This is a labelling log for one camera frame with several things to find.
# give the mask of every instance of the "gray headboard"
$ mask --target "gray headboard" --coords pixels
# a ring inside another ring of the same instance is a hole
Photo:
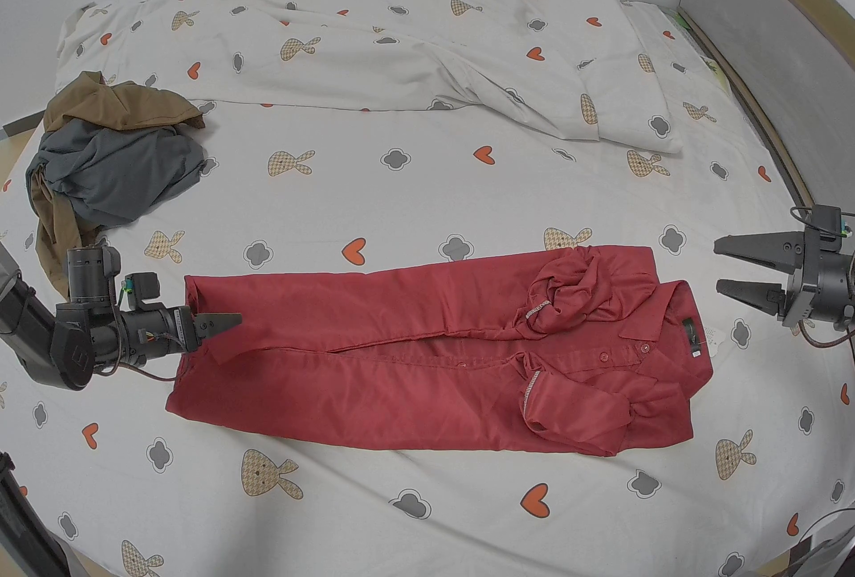
[[[797,203],[855,211],[855,18],[835,0],[680,0]]]

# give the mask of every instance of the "bed sheet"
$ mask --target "bed sheet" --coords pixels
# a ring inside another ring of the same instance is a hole
[[[623,9],[679,124],[678,155],[559,141],[480,107],[198,100],[207,128],[187,132],[208,154],[199,184],[106,238],[123,274],[157,272],[166,304],[183,299],[186,273],[369,272],[582,242],[649,246],[661,280],[690,283],[715,354],[692,400],[694,439],[611,459],[343,449],[183,421],[163,409],[168,385],[130,372],[49,389],[0,351],[0,445],[45,523],[117,574],[731,575],[848,503],[848,348],[813,349],[715,292],[717,278],[775,278],[714,256],[712,242],[794,229],[783,181],[684,36],[652,5]],[[60,300],[21,185],[36,144],[0,193],[0,234],[50,305]],[[155,238],[167,246],[148,249]],[[276,486],[249,496],[247,455],[293,461],[283,469],[302,498]]]

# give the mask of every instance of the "folded red shirt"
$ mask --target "folded red shirt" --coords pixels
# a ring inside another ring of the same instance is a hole
[[[244,320],[183,357],[167,410],[246,432],[614,455],[690,439],[712,377],[688,283],[647,248],[186,283],[194,313]]]

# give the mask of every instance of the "gray cloth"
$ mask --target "gray cloth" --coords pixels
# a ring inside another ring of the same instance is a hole
[[[47,186],[67,197],[80,219],[126,225],[194,186],[203,163],[199,144],[175,126],[114,131],[71,119],[42,137],[27,184],[43,165]]]

